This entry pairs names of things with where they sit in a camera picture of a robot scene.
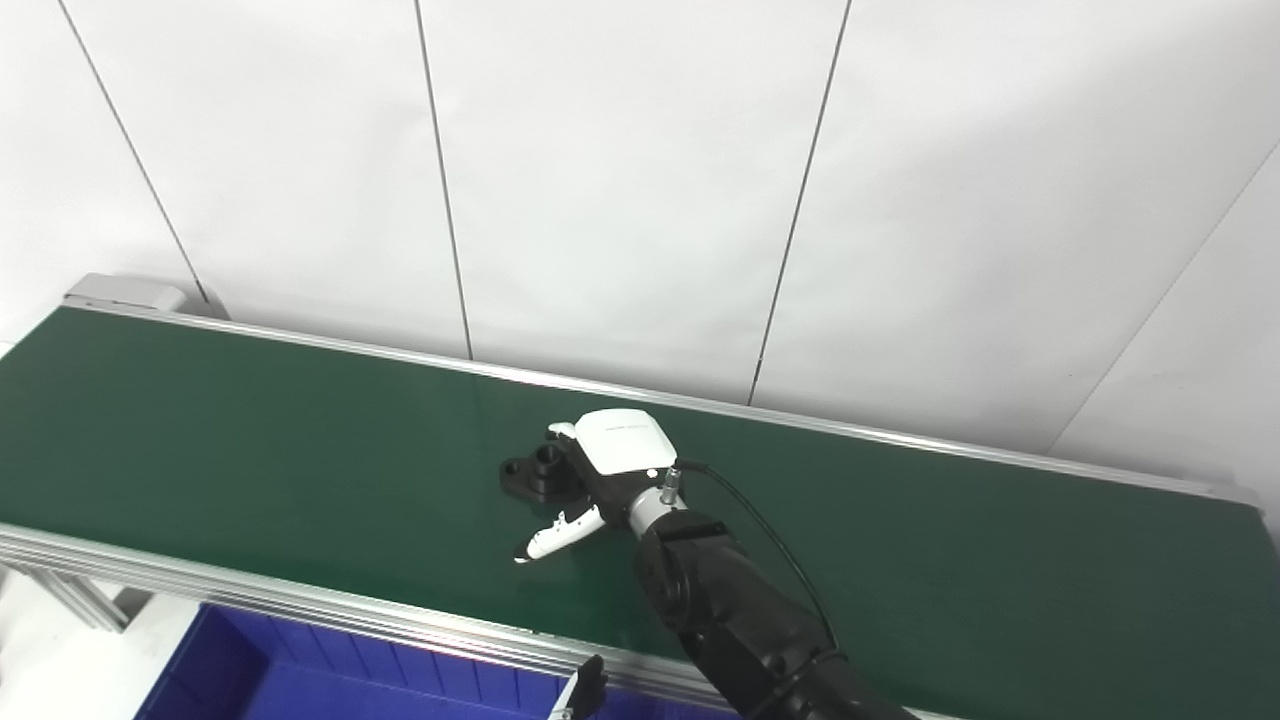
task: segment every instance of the black plastic part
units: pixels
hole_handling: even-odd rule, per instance
[[[593,655],[577,666],[577,683],[568,694],[572,720],[586,720],[604,705],[604,685],[609,676],[604,673],[604,660]]]
[[[877,693],[822,621],[777,589],[719,521],[668,512],[635,571],[685,652],[745,720],[915,720]]]
[[[568,503],[586,497],[586,487],[563,448],[538,446],[527,457],[512,457],[498,466],[502,489],[521,500]]]

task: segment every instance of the robotic arm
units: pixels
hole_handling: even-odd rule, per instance
[[[572,505],[516,547],[516,562],[630,528],[645,597],[744,719],[916,720],[859,678],[823,623],[777,589],[723,523],[686,507],[681,471],[698,466],[677,457],[649,414],[599,410],[547,436],[527,459],[503,462],[503,488]]]

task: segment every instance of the white wall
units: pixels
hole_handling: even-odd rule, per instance
[[[0,342],[90,272],[196,290],[58,4],[0,3]]]
[[[58,3],[5,4],[0,342],[84,272],[198,277],[1280,518],[1272,0],[852,3],[806,182],[841,0],[67,5],[141,167]]]

